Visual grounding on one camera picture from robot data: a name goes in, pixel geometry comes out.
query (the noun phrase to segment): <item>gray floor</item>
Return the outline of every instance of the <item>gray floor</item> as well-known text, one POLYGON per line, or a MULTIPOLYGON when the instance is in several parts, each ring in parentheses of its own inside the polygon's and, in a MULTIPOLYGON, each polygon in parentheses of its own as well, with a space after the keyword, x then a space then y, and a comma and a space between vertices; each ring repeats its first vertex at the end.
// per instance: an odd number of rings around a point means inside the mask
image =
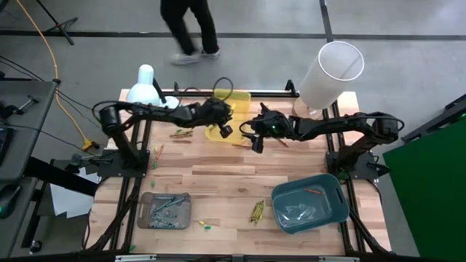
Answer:
MULTIPOLYGON (((24 1, 41 28, 51 21, 35 1, 24 1)), ((77 31, 167 32, 159 15, 159 0, 43 0, 59 20, 74 16, 77 31)), ((324 33, 318 0, 210 0, 219 33, 324 33)), ((328 1, 334 33, 357 34, 466 34, 466 3, 461 0, 353 0, 328 1)), ((15 1, 0 13, 0 28, 32 29, 15 1)), ((192 32, 199 26, 191 13, 186 22, 192 32)), ((143 63, 153 65, 159 83, 172 87, 209 88, 220 76, 237 87, 281 90, 287 79, 299 83, 325 44, 320 39, 219 39, 222 55, 216 61, 179 68, 167 58, 177 50, 169 38, 78 38, 71 47, 63 38, 49 38, 57 58, 61 90, 92 105, 118 98, 121 88, 135 82, 143 63)), ((465 41, 351 41, 364 54, 366 69, 350 89, 358 93, 361 111, 383 111, 406 122, 405 135, 432 118, 447 103, 466 92, 465 41)), ((39 37, 0 36, 0 54, 29 68, 45 79, 53 78, 47 48, 39 37)), ((18 73, 0 64, 10 76, 18 73)), ((96 127, 70 109, 89 138, 105 143, 96 127)), ((65 114, 54 104, 44 130, 81 145, 82 139, 65 114)), ((400 143, 377 147, 381 154, 400 143)), ((41 135, 34 156, 48 161, 67 158, 77 149, 41 135)), ((417 255, 400 203, 388 175, 381 179, 384 214, 392 248, 417 255)), ((49 219, 41 224, 37 238, 43 253, 78 250, 84 217, 67 221, 49 219)), ((25 255, 21 249, 15 255, 25 255)))

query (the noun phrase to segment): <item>wooden table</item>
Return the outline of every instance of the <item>wooden table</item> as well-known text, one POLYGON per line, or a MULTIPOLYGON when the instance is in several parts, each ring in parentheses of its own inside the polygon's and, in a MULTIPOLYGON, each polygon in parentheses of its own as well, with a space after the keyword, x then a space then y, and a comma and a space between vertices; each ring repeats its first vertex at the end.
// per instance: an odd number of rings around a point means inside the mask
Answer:
MULTIPOLYGON (((122 90, 120 100, 128 90, 122 90)), ((202 99, 184 98, 183 104, 202 102, 202 99)), ((272 110, 291 114, 294 99, 253 98, 250 116, 260 112, 259 102, 272 110)), ((353 92, 345 92, 338 99, 340 114, 358 111, 353 92)), ((122 112, 122 118, 128 117, 122 112)), ((134 226, 134 253, 184 254, 245 254, 245 255, 343 255, 344 248, 339 225, 322 226, 306 233, 288 235, 277 226, 271 207, 272 189, 281 183, 325 173, 325 153, 328 150, 324 135, 307 142, 284 140, 289 147, 276 140, 264 142, 264 152, 257 154, 249 148, 208 140, 204 127, 194 129, 191 144, 173 143, 169 135, 178 127, 171 123, 153 122, 149 150, 165 144, 158 168, 151 164, 143 179, 141 195, 154 193, 191 194, 191 225, 185 230, 140 229, 134 226), (257 226, 248 218, 254 204, 266 200, 264 219, 257 226), (212 229, 204 230, 197 221, 204 221, 212 229)), ((347 144, 360 134, 346 132, 347 144)), ((116 148, 112 141, 109 148, 116 148)), ((90 215, 90 239, 95 243, 115 216, 121 178, 108 179, 95 195, 90 215)), ((360 218, 386 249, 390 249, 379 195, 367 181, 355 181, 355 193, 360 218)), ((122 223, 118 248, 125 235, 127 220, 122 223)), ((354 226, 349 223, 349 234, 355 247, 354 226)))

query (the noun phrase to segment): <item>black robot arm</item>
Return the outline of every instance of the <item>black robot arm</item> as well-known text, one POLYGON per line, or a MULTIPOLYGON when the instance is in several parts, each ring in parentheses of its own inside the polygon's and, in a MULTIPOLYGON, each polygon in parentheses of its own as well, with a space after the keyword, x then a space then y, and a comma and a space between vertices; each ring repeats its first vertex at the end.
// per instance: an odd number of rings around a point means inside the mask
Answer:
POLYGON ((262 153, 264 138, 288 138, 291 140, 306 141, 318 135, 335 132, 358 131, 364 136, 352 146, 340 148, 338 167, 350 167, 358 160, 361 154, 381 144, 388 144, 398 139, 398 122, 395 117, 375 112, 371 114, 356 113, 332 119, 313 120, 297 116, 288 118, 279 111, 269 110, 261 103, 261 113, 253 119, 242 123, 240 130, 243 136, 251 139, 253 150, 262 153), (374 119, 372 125, 367 121, 374 119), (254 133, 245 132, 242 128, 250 125, 254 133))
POLYGON ((230 107, 218 98, 209 98, 202 105, 192 103, 174 109, 146 106, 139 103, 115 102, 102 108, 99 114, 102 131, 114 139, 124 160, 123 168, 134 168, 141 164, 139 150, 134 143, 128 140, 125 131, 142 120, 170 122, 185 128, 217 124, 223 138, 232 133, 231 127, 226 125, 231 119, 230 107), (126 110, 132 114, 124 123, 119 115, 121 110, 126 110))

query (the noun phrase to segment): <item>shoe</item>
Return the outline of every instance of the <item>shoe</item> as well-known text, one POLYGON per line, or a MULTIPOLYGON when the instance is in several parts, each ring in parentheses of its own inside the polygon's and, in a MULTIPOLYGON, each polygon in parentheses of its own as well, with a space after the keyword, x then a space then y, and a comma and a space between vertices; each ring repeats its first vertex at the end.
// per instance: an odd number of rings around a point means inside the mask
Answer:
POLYGON ((205 57, 218 58, 218 56, 220 56, 220 47, 218 48, 217 52, 214 52, 212 54, 206 53, 206 51, 204 51, 204 47, 201 44, 199 45, 199 50, 201 52, 201 55, 205 57))
POLYGON ((191 63, 197 63, 200 61, 200 59, 201 59, 201 54, 198 52, 194 52, 191 55, 175 54, 171 59, 171 63, 177 66, 179 65, 184 66, 184 65, 191 64, 191 63))

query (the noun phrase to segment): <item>blue tray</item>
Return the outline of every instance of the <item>blue tray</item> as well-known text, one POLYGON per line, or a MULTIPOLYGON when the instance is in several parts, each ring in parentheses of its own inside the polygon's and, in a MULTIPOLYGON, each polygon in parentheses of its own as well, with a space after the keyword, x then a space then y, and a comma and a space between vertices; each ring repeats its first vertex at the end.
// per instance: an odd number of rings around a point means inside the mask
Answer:
POLYGON ((340 182, 329 174, 276 186, 272 192, 272 206, 278 226, 288 234, 343 222, 350 213, 340 182), (305 191, 305 188, 321 194, 305 191))

